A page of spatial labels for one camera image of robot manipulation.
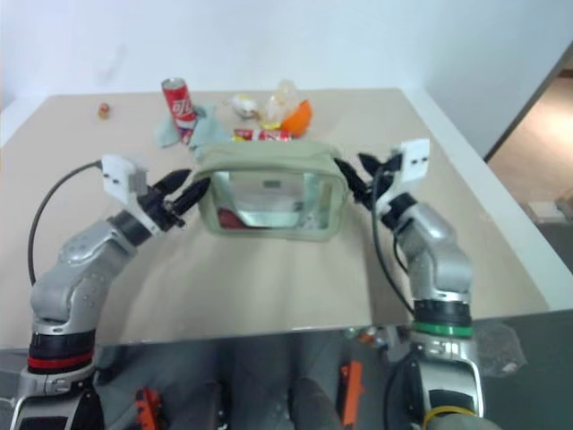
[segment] green ring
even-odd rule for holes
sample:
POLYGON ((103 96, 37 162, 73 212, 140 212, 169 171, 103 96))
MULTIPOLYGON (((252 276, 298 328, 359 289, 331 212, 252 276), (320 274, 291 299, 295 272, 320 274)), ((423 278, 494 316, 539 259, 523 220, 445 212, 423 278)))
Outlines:
POLYGON ((455 327, 452 325, 429 324, 427 322, 414 322, 412 328, 424 333, 437 334, 439 336, 457 336, 459 338, 469 338, 474 329, 471 327, 455 327))

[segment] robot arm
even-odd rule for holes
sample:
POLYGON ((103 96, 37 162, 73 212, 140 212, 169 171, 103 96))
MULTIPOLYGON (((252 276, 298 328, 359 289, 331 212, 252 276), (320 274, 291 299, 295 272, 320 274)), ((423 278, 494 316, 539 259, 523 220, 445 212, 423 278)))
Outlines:
POLYGON ((32 290, 28 366, 21 372, 12 430, 103 429, 91 386, 96 329, 113 280, 148 238, 181 227, 179 218, 206 193, 209 179, 166 197, 191 173, 178 170, 153 186, 128 159, 103 158, 106 190, 125 207, 70 239, 32 290))
POLYGON ((356 200, 370 211, 376 201, 376 218, 391 230, 406 257, 414 299, 410 344, 415 359, 407 366, 405 395, 417 424, 453 412, 483 416, 472 340, 471 264, 451 225, 410 194, 426 174, 429 147, 427 140, 404 142, 384 163, 360 154, 364 169, 379 181, 375 198, 372 186, 345 161, 336 160, 356 200))

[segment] red can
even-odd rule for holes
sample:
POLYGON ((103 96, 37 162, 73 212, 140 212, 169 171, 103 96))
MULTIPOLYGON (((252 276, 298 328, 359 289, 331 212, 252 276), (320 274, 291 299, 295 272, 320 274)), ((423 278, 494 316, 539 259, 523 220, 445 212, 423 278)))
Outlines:
POLYGON ((169 78, 161 83, 167 105, 184 143, 188 143, 197 125, 197 114, 193 110, 187 84, 182 78, 169 78))
POLYGON ((233 134, 246 141, 291 141, 293 136, 284 130, 259 130, 236 128, 233 134))

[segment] table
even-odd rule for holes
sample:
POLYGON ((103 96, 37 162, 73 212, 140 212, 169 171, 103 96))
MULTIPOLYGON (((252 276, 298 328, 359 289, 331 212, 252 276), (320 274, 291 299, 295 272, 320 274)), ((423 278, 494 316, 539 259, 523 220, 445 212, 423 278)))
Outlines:
MULTIPOLYGON (((244 123, 223 106, 231 95, 195 92, 193 101, 217 105, 223 123, 233 128, 244 123)), ((252 95, 263 101, 268 93, 252 95)), ((384 159, 401 141, 431 138, 430 169, 415 196, 451 222, 474 264, 475 317, 550 308, 401 90, 322 90, 305 95, 314 111, 306 137, 337 146, 355 166, 359 151, 384 159)), ((40 200, 59 177, 105 153, 146 161, 151 183, 169 170, 193 164, 183 146, 155 146, 154 128, 165 112, 160 93, 54 96, 3 148, 0 348, 25 347, 29 342, 27 235, 40 200), (106 121, 97 115, 103 101, 112 109, 106 121)), ((66 184, 48 205, 38 229, 37 272, 50 267, 68 237, 115 211, 97 171, 66 184)), ((201 224, 197 210, 187 221, 185 230, 171 231, 144 245, 112 285, 98 328, 99 342, 170 341, 406 321, 375 261, 369 216, 362 207, 352 203, 345 207, 341 230, 327 243, 213 236, 201 224)), ((389 249, 389 233, 382 239, 389 249)), ((406 284, 391 253, 387 256, 398 281, 406 284)))

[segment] yellow cable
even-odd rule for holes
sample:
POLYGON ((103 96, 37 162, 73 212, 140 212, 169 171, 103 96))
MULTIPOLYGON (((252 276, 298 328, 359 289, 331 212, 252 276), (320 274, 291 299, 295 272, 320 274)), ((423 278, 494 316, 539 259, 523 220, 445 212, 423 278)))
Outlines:
POLYGON ((422 430, 426 430, 430 420, 440 414, 462 414, 475 416, 475 413, 471 410, 460 408, 459 406, 438 406, 437 408, 430 409, 426 416, 423 418, 422 430))

